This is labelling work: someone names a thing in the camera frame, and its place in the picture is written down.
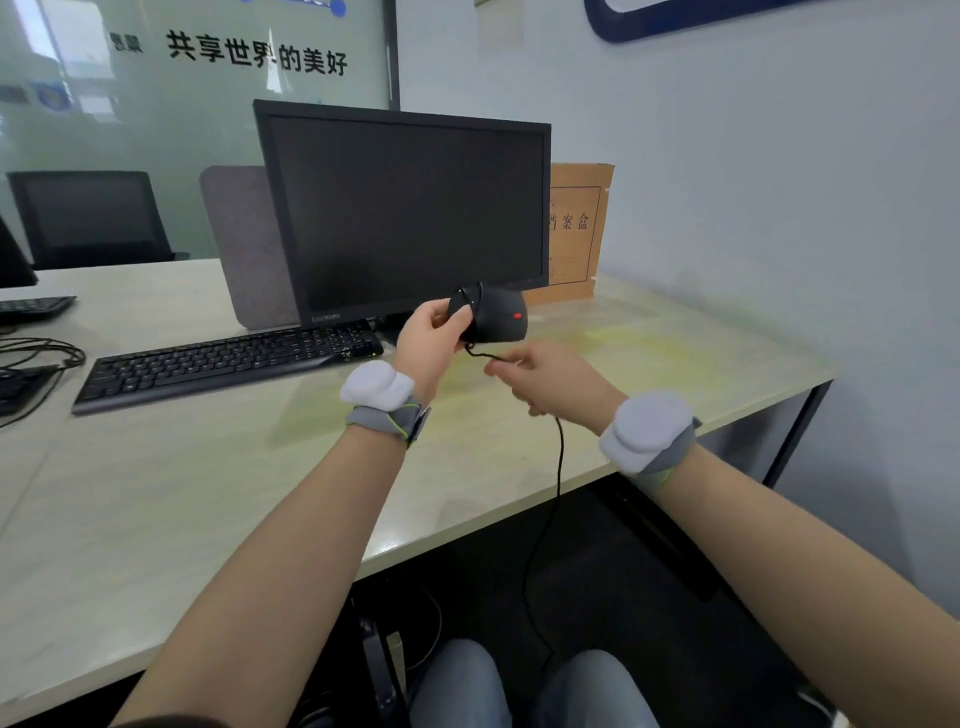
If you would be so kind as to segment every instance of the black mouse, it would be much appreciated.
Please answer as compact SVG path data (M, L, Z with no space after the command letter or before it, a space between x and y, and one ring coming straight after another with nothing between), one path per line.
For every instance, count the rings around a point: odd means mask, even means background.
M494 344L502 341L522 341L527 335L527 305L519 291L493 288L477 283L461 288L450 296L447 316L452 316L464 305L473 310L473 321L460 336L471 344Z

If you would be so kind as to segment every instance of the glass wall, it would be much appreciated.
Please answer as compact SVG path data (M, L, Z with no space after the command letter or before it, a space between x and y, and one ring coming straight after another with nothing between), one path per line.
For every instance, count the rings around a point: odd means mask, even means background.
M263 163L253 99L390 84L377 0L0 0L0 215L26 250L6 173L144 171L171 247L215 256L198 177Z

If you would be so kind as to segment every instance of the white wearable device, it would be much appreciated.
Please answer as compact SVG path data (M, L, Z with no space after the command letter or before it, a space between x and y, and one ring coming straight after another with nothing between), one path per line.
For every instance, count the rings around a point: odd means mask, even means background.
M652 495L680 465L700 425L672 392L647 392L624 401L600 436L600 451L640 490Z
M347 415L348 425L361 425L400 436L409 448L416 442L430 408L411 395L414 380L382 359L368 361L350 372L340 390L341 401L356 406Z

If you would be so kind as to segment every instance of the gray desk divider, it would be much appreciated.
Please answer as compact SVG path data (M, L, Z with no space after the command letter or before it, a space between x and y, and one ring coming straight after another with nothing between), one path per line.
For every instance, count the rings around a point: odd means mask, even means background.
M266 170L207 167L200 175L200 190L240 326L299 324Z

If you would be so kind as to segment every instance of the desk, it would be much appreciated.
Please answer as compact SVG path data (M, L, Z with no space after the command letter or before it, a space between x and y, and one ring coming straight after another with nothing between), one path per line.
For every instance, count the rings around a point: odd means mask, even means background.
M217 260L49 271L41 285L80 300L36 335L70 341L91 361L242 332ZM834 377L816 355L614 279L601 278L591 301L532 309L530 332L572 344L627 392L680 392L701 432ZM552 497L556 426L529 418L482 367L456 357L358 578ZM0 726L150 663L214 572L336 440L349 371L75 418L84 371L0 430ZM596 438L568 426L564 491L611 471Z

